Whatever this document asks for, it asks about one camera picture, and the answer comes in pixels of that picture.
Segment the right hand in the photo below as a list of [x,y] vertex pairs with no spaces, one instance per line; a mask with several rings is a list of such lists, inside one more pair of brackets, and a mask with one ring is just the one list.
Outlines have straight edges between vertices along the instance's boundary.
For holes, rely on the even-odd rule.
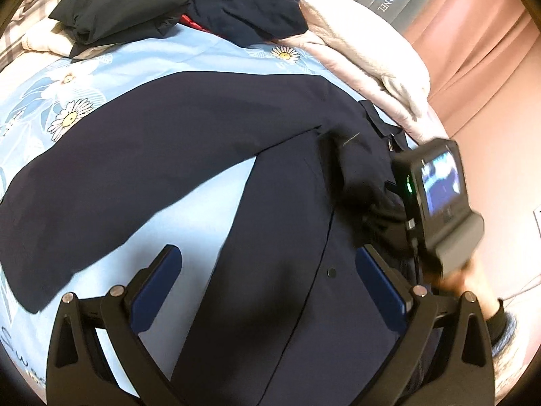
[[460,269],[455,269],[444,276],[426,269],[424,279],[431,286],[450,292],[457,297],[466,291],[473,292],[485,320],[492,318],[500,309],[499,299],[493,291],[489,278],[474,258]]

